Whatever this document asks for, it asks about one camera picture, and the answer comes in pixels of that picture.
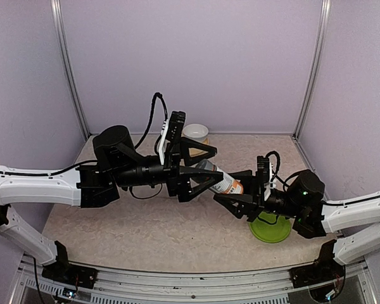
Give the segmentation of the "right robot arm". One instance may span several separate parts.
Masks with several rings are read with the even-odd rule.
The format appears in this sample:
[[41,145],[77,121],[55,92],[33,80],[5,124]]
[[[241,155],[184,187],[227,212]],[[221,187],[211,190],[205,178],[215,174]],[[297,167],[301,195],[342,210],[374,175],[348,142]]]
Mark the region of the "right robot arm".
[[293,229],[307,239],[324,237],[343,229],[364,225],[351,236],[322,245],[320,260],[311,268],[317,281],[325,281],[336,270],[336,263],[348,265],[380,249],[380,191],[340,201],[324,199],[324,183],[311,171],[294,173],[289,186],[278,190],[270,169],[238,172],[234,177],[244,187],[243,194],[215,194],[214,200],[236,218],[252,222],[265,212],[294,220]]

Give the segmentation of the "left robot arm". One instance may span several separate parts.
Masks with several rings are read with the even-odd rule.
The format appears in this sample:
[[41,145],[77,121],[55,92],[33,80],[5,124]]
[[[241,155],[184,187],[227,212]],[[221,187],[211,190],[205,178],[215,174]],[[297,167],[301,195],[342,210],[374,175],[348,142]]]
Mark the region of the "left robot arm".
[[64,282],[76,275],[66,248],[44,237],[14,209],[16,203],[53,203],[101,208],[115,201],[121,189],[166,185],[170,196],[188,202],[223,179],[221,172],[194,167],[189,155],[194,141],[178,129],[165,134],[168,147],[157,155],[139,154],[128,128],[107,128],[92,140],[95,159],[57,172],[22,172],[0,165],[0,235],[32,255]]

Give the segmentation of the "white ceramic bowl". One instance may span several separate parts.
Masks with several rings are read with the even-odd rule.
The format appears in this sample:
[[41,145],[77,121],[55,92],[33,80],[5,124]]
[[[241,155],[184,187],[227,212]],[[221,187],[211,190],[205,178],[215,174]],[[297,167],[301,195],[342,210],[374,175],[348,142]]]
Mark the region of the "white ceramic bowl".
[[188,139],[192,139],[199,143],[204,142],[209,134],[209,130],[205,125],[192,123],[186,125],[182,130],[182,135]]

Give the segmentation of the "green round plate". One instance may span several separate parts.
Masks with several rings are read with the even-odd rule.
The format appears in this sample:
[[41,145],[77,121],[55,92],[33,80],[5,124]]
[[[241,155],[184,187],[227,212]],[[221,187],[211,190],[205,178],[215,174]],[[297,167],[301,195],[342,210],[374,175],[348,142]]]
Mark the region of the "green round plate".
[[262,212],[249,223],[251,233],[264,243],[280,243],[291,233],[291,222],[284,216]]

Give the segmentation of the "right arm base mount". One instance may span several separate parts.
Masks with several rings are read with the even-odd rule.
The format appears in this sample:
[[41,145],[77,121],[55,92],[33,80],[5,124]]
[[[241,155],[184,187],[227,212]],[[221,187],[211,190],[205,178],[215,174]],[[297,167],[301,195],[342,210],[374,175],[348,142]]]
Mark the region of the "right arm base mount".
[[335,239],[324,243],[320,248],[318,258],[311,264],[293,267],[289,270],[294,288],[331,281],[337,276],[343,277],[346,274],[346,267],[334,259],[335,243]]

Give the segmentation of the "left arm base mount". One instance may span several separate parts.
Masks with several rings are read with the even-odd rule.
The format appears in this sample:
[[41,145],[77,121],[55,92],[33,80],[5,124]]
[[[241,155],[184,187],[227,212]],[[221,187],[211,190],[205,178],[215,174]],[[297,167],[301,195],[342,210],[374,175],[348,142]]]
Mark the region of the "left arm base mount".
[[57,250],[56,259],[53,263],[43,266],[42,276],[78,288],[93,289],[98,271],[92,267],[71,264],[66,247],[59,241],[55,241],[54,245]]

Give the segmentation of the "front aluminium rail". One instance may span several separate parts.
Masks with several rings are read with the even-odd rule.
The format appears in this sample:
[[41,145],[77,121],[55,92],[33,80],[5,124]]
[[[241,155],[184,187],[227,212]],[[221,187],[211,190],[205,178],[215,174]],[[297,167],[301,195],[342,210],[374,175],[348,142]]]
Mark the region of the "front aluminium rail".
[[36,291],[46,303],[313,303],[314,290],[326,286],[294,287],[289,267],[195,274],[95,269],[91,289],[66,296],[71,285],[41,277],[41,266],[24,255],[8,303],[39,303]]

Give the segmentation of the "right aluminium frame post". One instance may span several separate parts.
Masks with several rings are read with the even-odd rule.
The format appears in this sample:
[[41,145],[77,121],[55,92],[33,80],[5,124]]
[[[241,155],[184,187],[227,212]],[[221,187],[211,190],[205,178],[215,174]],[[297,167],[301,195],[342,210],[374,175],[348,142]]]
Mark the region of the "right aluminium frame post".
[[315,84],[317,76],[320,70],[320,62],[322,58],[322,52],[324,43],[326,40],[327,26],[329,23],[329,15],[331,10],[331,0],[323,0],[321,2],[321,11],[319,18],[319,26],[317,30],[317,36],[315,40],[315,47],[313,52],[313,58],[310,66],[310,72],[308,75],[308,82],[303,96],[303,103],[301,106],[300,114],[298,115],[296,127],[293,132],[295,141],[299,141],[305,126],[305,122],[308,117],[308,111],[312,103]]

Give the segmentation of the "aluminium frame post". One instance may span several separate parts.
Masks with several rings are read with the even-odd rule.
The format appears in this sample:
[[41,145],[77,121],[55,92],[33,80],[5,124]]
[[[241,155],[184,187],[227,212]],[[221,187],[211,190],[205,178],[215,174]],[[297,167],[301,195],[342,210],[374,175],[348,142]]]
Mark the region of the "aluminium frame post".
[[61,54],[61,60],[63,64],[63,70],[65,73],[68,90],[72,99],[72,105],[77,116],[78,125],[80,131],[85,140],[88,140],[91,133],[88,127],[87,119],[83,111],[82,103],[80,102],[79,93],[77,90],[77,85],[75,77],[73,74],[72,62],[68,52],[67,36],[65,31],[65,26],[63,23],[63,14],[61,10],[61,1],[51,0],[51,11],[53,16],[54,28],[56,31],[56,36],[58,38],[58,44]]
[[323,0],[321,2],[321,11],[319,18],[319,26],[317,30],[317,36],[315,40],[315,47],[313,52],[313,58],[310,66],[310,72],[308,75],[308,82],[303,96],[303,103],[301,106],[300,114],[298,115],[296,127],[293,132],[295,141],[299,141],[305,126],[305,122],[308,117],[308,111],[312,103],[315,84],[317,76],[320,70],[320,62],[322,58],[322,52],[324,43],[326,40],[327,26],[329,23],[329,15],[331,10],[331,0]]

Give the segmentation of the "left aluminium frame post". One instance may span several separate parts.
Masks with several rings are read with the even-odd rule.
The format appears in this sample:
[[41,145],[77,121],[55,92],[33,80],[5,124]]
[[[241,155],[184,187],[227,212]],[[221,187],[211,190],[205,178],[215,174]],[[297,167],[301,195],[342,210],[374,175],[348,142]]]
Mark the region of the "left aluminium frame post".
[[67,36],[65,31],[65,26],[63,23],[63,14],[61,10],[61,1],[51,0],[51,11],[53,16],[54,28],[56,31],[56,36],[58,38],[58,44],[61,54],[61,60],[63,64],[63,70],[65,73],[68,90],[72,99],[72,105],[77,116],[78,125],[80,131],[85,140],[88,140],[91,133],[88,127],[87,119],[83,111],[82,103],[80,102],[79,93],[77,90],[77,85],[75,77],[73,74],[72,62],[68,52]]

